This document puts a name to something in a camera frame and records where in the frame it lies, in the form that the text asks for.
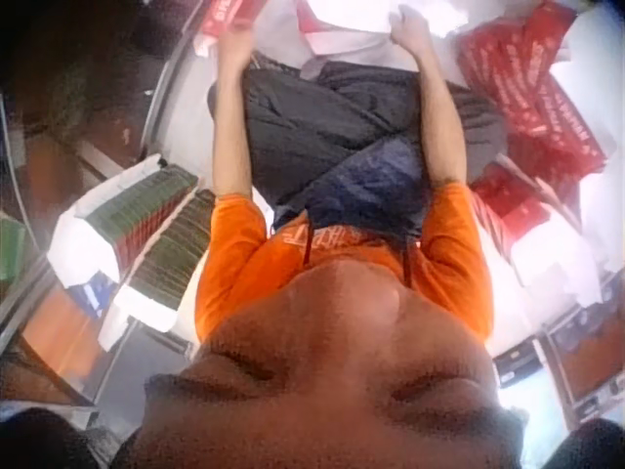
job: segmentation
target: paper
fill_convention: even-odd
[[[398,13],[399,5],[420,12],[430,24],[432,34],[444,37],[468,22],[462,12],[443,0],[308,0],[316,17],[323,22],[346,29],[391,33],[389,16]]]

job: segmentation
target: orange shirt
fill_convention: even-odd
[[[493,322],[492,289],[469,197],[461,184],[436,191],[420,245],[412,251],[412,285],[417,294],[460,318],[485,340]],[[270,239],[266,231],[263,214],[252,201],[240,195],[218,199],[195,305],[202,342],[244,304],[271,295],[304,269],[338,256],[386,266],[403,281],[401,254],[371,234],[345,226],[316,230],[310,262],[304,266],[305,215]]]

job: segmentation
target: dark pants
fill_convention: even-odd
[[[420,139],[417,73],[328,63],[315,82],[260,69],[247,72],[244,86],[253,183],[277,211],[279,225],[311,204],[319,206],[328,196],[327,191],[337,189],[330,206],[338,218],[348,212],[354,214],[355,209],[365,213],[370,207],[376,210],[367,212],[368,216],[365,213],[367,220],[379,220],[382,213],[395,218],[404,217],[405,210],[427,210],[427,198],[422,195],[429,193],[429,182]],[[489,101],[457,85],[449,84],[449,89],[465,131],[472,181],[497,153],[505,150],[504,121]],[[209,93],[211,111],[213,106],[214,89]],[[398,140],[390,147],[383,145],[395,138]],[[376,146],[393,151],[373,157],[371,151]],[[397,151],[402,157],[389,160]],[[367,162],[361,158],[363,155],[368,155]],[[411,167],[397,164],[399,160]],[[389,177],[380,180],[376,173]],[[312,190],[315,182],[323,192]],[[346,185],[353,187],[342,192]],[[366,192],[366,206],[358,210],[363,201],[359,195],[362,188]],[[337,206],[341,200],[346,204]],[[395,201],[403,202],[404,206],[392,213],[390,204],[395,205]],[[422,215],[415,213],[412,220],[399,224],[420,227]],[[354,223],[343,219],[343,222],[380,228],[379,224],[367,227],[368,221]],[[412,228],[408,233],[416,234]]]

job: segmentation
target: sleeve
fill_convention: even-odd
[[[437,190],[424,221],[421,252],[438,296],[485,340],[493,326],[493,294],[470,197],[459,183]]]
[[[241,271],[267,241],[262,212],[242,195],[217,200],[211,219],[208,258],[195,299],[195,327],[200,341],[210,324],[224,313],[224,306]]]

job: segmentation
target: drawstring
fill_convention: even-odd
[[[412,288],[412,262],[410,262],[412,243],[410,242],[410,236],[407,236],[403,240],[403,244],[403,249],[401,249],[401,260],[403,261],[403,284],[407,288]]]
[[[313,249],[314,227],[313,222],[309,220],[309,229],[306,236],[306,252],[304,254],[304,267],[311,261],[311,250]]]

